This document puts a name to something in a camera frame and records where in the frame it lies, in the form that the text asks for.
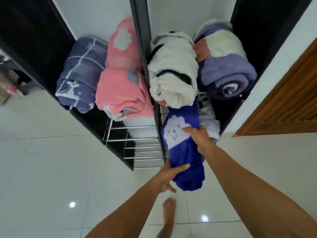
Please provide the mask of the person's right hand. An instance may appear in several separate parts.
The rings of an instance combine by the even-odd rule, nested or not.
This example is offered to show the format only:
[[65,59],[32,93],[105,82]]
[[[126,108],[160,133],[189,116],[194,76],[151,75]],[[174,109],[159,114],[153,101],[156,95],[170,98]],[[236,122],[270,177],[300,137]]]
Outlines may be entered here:
[[205,159],[209,159],[216,150],[216,144],[210,139],[207,129],[202,125],[198,128],[197,134],[190,134],[197,145],[197,150]]

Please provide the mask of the person's left hand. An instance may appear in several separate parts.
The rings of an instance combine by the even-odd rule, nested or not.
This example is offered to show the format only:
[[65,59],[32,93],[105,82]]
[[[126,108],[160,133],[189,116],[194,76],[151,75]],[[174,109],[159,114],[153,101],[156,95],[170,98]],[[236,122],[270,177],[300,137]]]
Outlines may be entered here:
[[170,181],[172,181],[178,174],[171,173],[171,163],[169,159],[166,159],[166,163],[160,169],[160,171],[154,176],[156,184],[158,184],[159,192],[163,193],[170,191],[176,193],[176,189],[172,187]]

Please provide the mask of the blue cloud print blanket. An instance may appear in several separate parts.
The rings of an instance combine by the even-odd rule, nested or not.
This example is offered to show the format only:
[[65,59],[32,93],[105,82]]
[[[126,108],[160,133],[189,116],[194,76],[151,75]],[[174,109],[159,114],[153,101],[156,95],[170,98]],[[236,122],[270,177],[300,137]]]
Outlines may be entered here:
[[175,176],[173,181],[183,191],[195,191],[202,187],[205,180],[202,155],[191,135],[182,128],[199,129],[199,109],[197,99],[190,106],[179,109],[168,108],[169,112],[162,127],[162,137],[168,148],[172,168],[190,164],[190,167]]

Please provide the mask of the person's right forearm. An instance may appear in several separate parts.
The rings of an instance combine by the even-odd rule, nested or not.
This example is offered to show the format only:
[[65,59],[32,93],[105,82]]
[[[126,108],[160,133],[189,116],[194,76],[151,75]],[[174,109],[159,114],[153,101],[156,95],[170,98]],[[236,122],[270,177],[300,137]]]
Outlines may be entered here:
[[207,144],[201,151],[253,238],[317,238],[317,221],[296,202],[218,146]]

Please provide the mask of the person's left forearm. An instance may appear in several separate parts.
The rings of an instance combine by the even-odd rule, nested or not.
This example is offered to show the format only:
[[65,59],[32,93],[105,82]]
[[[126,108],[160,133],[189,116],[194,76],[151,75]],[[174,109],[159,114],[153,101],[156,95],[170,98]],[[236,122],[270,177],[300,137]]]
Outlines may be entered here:
[[138,238],[160,193],[161,184],[153,177],[85,238]]

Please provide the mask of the white fluffy rolled blanket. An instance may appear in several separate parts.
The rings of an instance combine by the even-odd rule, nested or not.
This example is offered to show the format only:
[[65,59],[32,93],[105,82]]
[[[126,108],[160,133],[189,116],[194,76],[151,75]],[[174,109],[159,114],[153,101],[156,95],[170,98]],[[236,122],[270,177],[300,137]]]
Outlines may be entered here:
[[197,96],[199,121],[208,132],[209,138],[213,143],[217,143],[220,139],[220,121],[216,119],[214,109],[210,98],[206,94]]

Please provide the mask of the person's foot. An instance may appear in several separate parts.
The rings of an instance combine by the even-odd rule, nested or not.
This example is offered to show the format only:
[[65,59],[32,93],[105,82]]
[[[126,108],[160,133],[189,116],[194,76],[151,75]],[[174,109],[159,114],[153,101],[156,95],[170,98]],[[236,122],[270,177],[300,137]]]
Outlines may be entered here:
[[156,238],[171,238],[173,227],[174,227],[174,218],[176,210],[176,199],[169,197],[163,203],[163,228],[158,232]]

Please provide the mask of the white and black rolled blanket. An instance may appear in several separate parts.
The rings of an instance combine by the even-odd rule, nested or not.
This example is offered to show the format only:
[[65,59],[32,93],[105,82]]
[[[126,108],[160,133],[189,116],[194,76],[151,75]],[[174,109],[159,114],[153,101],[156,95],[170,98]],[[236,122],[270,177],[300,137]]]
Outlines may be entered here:
[[198,94],[198,62],[194,42],[183,32],[171,31],[151,40],[148,71],[150,94],[161,106],[192,106]]

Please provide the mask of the purple white checked rolled blanket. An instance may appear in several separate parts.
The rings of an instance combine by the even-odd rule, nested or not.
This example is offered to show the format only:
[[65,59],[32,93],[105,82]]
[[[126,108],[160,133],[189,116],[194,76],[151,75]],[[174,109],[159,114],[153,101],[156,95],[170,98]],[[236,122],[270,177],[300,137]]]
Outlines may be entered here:
[[205,22],[193,37],[199,65],[197,86],[211,99],[230,100],[251,91],[257,72],[248,61],[232,24],[222,19]]

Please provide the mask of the pink cloud print rolled blanket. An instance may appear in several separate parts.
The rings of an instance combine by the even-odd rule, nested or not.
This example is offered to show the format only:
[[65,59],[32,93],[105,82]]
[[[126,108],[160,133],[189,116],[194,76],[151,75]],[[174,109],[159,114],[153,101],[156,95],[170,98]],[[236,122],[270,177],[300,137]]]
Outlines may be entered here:
[[142,74],[134,21],[122,20],[108,43],[105,70],[96,90],[96,105],[114,121],[153,117],[154,110]]

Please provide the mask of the brown wooden door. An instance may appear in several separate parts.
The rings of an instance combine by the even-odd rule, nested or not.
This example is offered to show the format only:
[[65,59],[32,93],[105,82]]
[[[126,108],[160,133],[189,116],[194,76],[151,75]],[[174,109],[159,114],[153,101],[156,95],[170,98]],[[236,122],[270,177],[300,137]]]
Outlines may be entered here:
[[233,137],[317,132],[317,37]]

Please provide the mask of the grey-blue plaid rolled blanket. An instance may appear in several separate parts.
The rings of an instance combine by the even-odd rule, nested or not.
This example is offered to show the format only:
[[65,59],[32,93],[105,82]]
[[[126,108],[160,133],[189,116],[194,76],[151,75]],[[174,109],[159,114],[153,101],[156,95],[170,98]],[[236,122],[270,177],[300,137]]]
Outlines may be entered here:
[[55,96],[62,105],[82,114],[93,109],[107,51],[108,43],[95,37],[84,36],[74,43],[57,80]]

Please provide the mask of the black wardrobe frame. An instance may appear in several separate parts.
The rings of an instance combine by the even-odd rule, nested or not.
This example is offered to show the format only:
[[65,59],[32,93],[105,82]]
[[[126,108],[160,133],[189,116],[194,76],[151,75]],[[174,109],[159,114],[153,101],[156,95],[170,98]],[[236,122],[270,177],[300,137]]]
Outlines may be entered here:
[[[233,33],[242,41],[258,76],[242,97],[231,101],[214,100],[221,134],[312,1],[236,0],[231,16]],[[74,37],[53,0],[0,0],[0,49],[21,72],[51,96],[74,43]],[[125,159],[124,143],[132,148],[128,155],[135,154],[136,145],[130,134],[123,133],[127,127],[122,121],[114,122],[115,130],[110,131],[110,118],[97,108],[88,114],[79,111],[70,111],[70,114],[133,171],[137,159]]]

